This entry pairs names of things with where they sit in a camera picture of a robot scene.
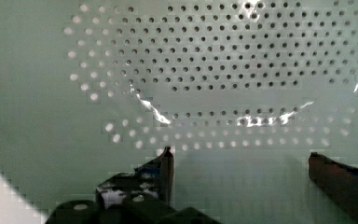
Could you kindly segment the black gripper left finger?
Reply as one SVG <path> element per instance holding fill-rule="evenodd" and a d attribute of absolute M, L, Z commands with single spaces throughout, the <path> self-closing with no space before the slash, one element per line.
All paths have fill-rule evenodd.
<path fill-rule="evenodd" d="M 148 194 L 165 203 L 171 202 L 174 156 L 170 147 L 134 169 L 133 173 L 119 173 L 100 183 L 95 189 L 95 200 L 102 208 L 122 204 L 134 194 Z"/>

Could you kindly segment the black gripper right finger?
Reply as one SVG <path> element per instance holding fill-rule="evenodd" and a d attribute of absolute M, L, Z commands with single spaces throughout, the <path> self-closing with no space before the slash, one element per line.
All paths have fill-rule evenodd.
<path fill-rule="evenodd" d="M 358 223 L 358 168 L 311 152 L 309 178 L 341 210 Z"/>

